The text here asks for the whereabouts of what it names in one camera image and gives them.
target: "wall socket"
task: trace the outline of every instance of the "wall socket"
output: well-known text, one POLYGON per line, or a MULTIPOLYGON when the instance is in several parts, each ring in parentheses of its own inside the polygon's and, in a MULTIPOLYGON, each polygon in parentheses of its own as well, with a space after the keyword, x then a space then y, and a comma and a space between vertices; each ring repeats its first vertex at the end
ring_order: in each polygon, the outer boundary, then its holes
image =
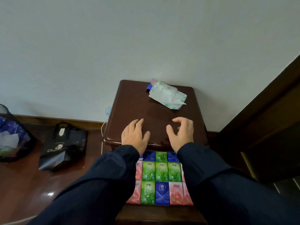
POLYGON ((109 117, 110 112, 111 112, 111 110, 112 110, 112 106, 105 105, 105 106, 104 106, 104 110, 105 110, 106 117, 109 117))

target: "black shopping bag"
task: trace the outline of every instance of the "black shopping bag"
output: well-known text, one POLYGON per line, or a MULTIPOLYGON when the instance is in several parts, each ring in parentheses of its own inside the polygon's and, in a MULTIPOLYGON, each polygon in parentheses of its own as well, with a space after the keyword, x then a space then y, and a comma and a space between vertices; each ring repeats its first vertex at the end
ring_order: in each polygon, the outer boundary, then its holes
POLYGON ((0 162, 13 162, 34 148, 36 138, 0 104, 0 162))
POLYGON ((47 138, 39 160, 39 170, 57 171, 85 154, 87 131, 60 122, 47 138))

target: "wall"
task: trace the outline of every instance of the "wall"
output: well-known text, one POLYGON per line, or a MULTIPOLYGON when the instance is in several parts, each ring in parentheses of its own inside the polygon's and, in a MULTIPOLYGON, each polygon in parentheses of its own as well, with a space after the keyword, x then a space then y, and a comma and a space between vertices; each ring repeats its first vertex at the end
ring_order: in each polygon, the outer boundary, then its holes
POLYGON ((300 0, 0 0, 0 102, 104 121, 121 79, 192 86, 220 131, 300 50, 300 0))

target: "person's left hand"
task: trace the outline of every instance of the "person's left hand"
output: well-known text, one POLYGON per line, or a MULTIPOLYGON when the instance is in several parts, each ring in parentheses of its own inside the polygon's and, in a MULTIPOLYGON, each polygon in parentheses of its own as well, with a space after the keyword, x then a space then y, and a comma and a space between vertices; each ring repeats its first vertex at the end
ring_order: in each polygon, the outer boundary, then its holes
POLYGON ((146 150, 149 138, 150 138, 150 132, 147 131, 144 135, 142 135, 142 124, 144 119, 141 120, 134 120, 132 121, 122 132, 122 145, 132 145, 137 151, 139 152, 140 156, 143 155, 143 153, 146 150))

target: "dark jacket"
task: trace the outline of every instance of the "dark jacket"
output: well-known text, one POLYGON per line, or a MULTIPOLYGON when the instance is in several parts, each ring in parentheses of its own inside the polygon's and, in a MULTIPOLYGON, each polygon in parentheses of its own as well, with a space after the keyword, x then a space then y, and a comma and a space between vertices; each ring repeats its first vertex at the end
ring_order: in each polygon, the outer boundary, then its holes
MULTIPOLYGON (((208 224, 300 224, 299 208, 208 147, 188 143, 177 156, 192 201, 208 224)), ((133 194, 139 157, 130 145, 102 155, 29 224, 114 223, 133 194)))

